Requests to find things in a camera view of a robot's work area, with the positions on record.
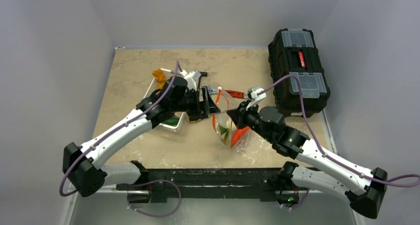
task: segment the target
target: orange object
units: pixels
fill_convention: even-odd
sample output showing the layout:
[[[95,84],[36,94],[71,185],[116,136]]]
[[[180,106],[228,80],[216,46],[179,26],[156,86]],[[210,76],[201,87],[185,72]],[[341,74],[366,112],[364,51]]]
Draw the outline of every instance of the orange object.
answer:
[[[235,91],[235,90],[225,90],[230,96],[232,96],[233,98],[237,98],[237,99],[244,99],[245,98],[245,94],[244,92],[239,92],[239,91]]]
[[[219,101],[221,99],[223,99],[221,96],[224,97],[224,99],[226,100],[226,102],[224,102],[226,105],[225,107],[227,107],[227,110],[229,110],[231,108],[231,105],[229,103],[229,101],[233,100],[233,96],[237,96],[240,97],[238,95],[237,91],[230,91],[229,93],[227,91],[221,90],[219,89],[218,93],[217,93],[217,98],[215,101],[215,104],[217,106],[219,106]],[[236,127],[233,125],[233,122],[230,120],[230,124],[228,123],[229,121],[226,121],[226,118],[228,118],[228,116],[223,115],[223,114],[213,114],[213,129],[215,130],[215,132],[217,133],[217,135],[219,136],[219,138],[222,140],[222,142],[226,145],[229,146],[230,148],[234,147],[240,140],[241,138],[243,138],[245,136],[245,134],[249,131],[249,127],[245,127],[243,129],[236,129]],[[223,132],[221,132],[221,129],[219,128],[220,126],[224,127],[227,131],[225,133],[225,136],[223,137]]]
[[[239,139],[241,139],[245,133],[248,132],[250,128],[249,127],[245,127],[242,129],[237,129],[232,136],[232,140],[230,142],[230,148],[232,148],[233,146],[235,146],[235,144],[239,141]]]
[[[154,70],[152,71],[152,75],[155,77],[155,81],[158,83],[158,85],[156,86],[156,89],[157,90],[162,89],[166,82],[166,77],[165,77],[165,74],[163,73],[163,70],[161,69]]]

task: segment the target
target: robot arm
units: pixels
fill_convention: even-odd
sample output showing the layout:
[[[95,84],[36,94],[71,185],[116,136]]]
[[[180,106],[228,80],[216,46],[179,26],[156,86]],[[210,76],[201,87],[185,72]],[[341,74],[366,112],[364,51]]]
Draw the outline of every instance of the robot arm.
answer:
[[[200,101],[198,71],[176,76],[171,88],[158,105],[148,110],[169,86],[169,80],[161,90],[154,91],[149,97],[141,100],[126,117],[98,137],[76,146],[70,143],[64,148],[63,172],[66,173],[76,159],[85,154],[68,175],[71,183],[82,197],[95,193],[102,186],[111,184],[133,184],[141,176],[144,167],[138,162],[124,165],[105,165],[105,162],[127,143],[141,134],[155,128],[161,122],[172,117],[175,112],[187,112],[190,120],[199,120],[220,110],[212,101],[206,86],[199,88],[203,93]]]
[[[142,112],[148,110],[156,102],[167,87],[168,82],[163,89],[156,90],[149,97],[144,98],[123,120],[97,138],[80,146],[70,143],[65,147],[64,173],[79,156],[86,153],[68,176],[82,197],[92,195],[105,185],[139,184],[141,175],[147,173],[140,163],[105,165],[105,162],[131,140],[169,119],[174,112],[187,112],[190,121],[220,113],[220,109],[212,101],[206,86],[196,90],[188,80],[176,77],[161,102],[147,114],[139,117]],[[202,101],[200,101],[200,89],[202,90]],[[295,163],[286,163],[280,170],[279,176],[290,180],[295,186],[312,188],[348,199],[350,206],[356,212],[368,218],[376,218],[386,186],[360,177],[324,157],[318,151],[314,140],[310,140],[306,134],[288,127],[285,124],[284,116],[275,107],[264,107],[258,112],[258,103],[265,98],[265,93],[258,94],[261,91],[261,87],[250,89],[248,92],[250,100],[242,102],[234,110],[227,111],[232,121],[238,128],[249,126],[270,142],[277,153],[308,163],[320,170],[314,171]],[[101,138],[109,134],[112,135],[94,146]],[[347,166],[357,168],[364,174],[371,174],[372,177],[380,180],[387,179],[387,174],[382,169],[370,170],[333,153],[330,156]]]
[[[242,102],[236,109],[227,111],[237,128],[250,127],[271,143],[277,153],[305,162],[320,170],[314,171],[295,163],[286,163],[282,168],[285,171],[282,176],[290,179],[296,186],[312,188],[348,199],[353,210],[365,217],[376,218],[386,185],[364,178],[327,158],[308,135],[287,126],[284,116],[275,107],[264,107],[258,112],[259,106],[256,102],[265,98],[265,93],[258,95],[261,91],[263,91],[261,87],[251,88],[248,90],[250,100]],[[380,168],[371,170],[349,162],[334,153],[328,153],[328,155],[335,161],[355,168],[362,175],[387,180],[387,173]]]

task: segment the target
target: table surface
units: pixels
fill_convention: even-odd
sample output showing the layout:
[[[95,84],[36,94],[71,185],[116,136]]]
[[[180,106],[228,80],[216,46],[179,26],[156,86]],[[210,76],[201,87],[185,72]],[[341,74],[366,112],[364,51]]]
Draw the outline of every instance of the table surface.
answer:
[[[124,118],[141,101],[149,87],[152,71],[174,69],[178,59],[186,71],[209,73],[202,85],[221,85],[224,89],[244,91],[272,84],[266,49],[170,49],[117,50],[106,85],[94,137]],[[274,106],[272,91],[260,107]],[[325,122],[319,114],[309,118],[320,143],[328,148]],[[286,123],[309,135],[300,117],[288,117]],[[141,161],[146,168],[262,168],[282,167],[293,161],[277,154],[271,145],[250,132],[235,147],[223,145],[212,128],[211,119],[183,122],[178,133],[155,128],[113,155],[108,163]]]

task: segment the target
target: white wall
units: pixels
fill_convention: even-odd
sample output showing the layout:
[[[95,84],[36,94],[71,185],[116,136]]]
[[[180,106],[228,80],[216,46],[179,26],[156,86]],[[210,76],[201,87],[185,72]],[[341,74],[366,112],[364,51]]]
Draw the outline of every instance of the white wall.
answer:
[[[338,0],[91,0],[116,46],[266,47],[283,27],[318,34]]]
[[[419,29],[419,0],[339,0],[316,42],[339,153],[390,177],[420,172]],[[388,187],[367,224],[418,224],[419,208],[420,187]]]
[[[113,46],[89,0],[0,0],[1,224],[55,225],[65,145],[92,136]]]

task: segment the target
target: gray wall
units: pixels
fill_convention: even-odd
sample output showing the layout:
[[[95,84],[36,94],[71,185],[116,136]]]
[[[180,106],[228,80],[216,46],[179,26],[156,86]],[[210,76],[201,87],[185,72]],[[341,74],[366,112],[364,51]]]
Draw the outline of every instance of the gray wall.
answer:
[[[113,46],[89,0],[0,0],[1,224],[55,225],[62,150],[93,133]]]
[[[266,47],[279,28],[321,31],[338,0],[91,0],[116,46]]]
[[[71,225],[354,225],[348,204],[322,193],[311,193],[307,201],[292,212],[279,209],[277,202],[258,199],[183,199],[170,217],[151,218],[127,209],[127,195],[96,193],[77,199]],[[163,214],[176,206],[167,203],[137,205],[148,213]]]
[[[419,0],[339,0],[317,38],[339,153],[391,177],[420,172],[419,29]],[[419,208],[420,187],[389,187],[367,224],[418,224]]]

